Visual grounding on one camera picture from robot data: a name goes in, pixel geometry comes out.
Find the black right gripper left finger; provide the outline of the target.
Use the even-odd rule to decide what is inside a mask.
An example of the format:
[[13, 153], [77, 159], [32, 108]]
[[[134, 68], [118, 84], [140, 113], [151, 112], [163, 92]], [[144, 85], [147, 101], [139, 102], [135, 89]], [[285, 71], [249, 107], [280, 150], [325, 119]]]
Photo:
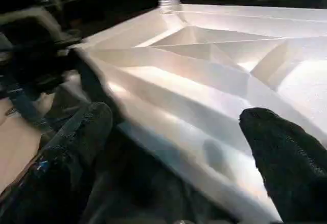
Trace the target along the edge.
[[105, 103], [80, 108], [1, 194], [1, 223], [78, 223], [112, 123]]

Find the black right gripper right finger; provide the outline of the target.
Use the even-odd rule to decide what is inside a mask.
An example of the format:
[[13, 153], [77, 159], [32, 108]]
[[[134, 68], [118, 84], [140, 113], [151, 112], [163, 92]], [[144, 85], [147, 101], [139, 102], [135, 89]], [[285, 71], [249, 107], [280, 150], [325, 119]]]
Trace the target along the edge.
[[326, 149], [266, 108], [239, 116], [268, 196], [284, 222], [326, 222]]

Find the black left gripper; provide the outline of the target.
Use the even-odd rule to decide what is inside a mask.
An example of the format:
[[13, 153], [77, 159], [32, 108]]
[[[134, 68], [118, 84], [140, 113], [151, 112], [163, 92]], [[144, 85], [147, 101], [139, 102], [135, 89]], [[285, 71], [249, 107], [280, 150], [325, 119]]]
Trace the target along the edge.
[[64, 73], [77, 69], [80, 62], [70, 46], [80, 43], [78, 30], [64, 33], [64, 40], [54, 40], [46, 30], [19, 34], [1, 29], [1, 97], [9, 96], [9, 81], [26, 88], [33, 95], [49, 93], [64, 82]]

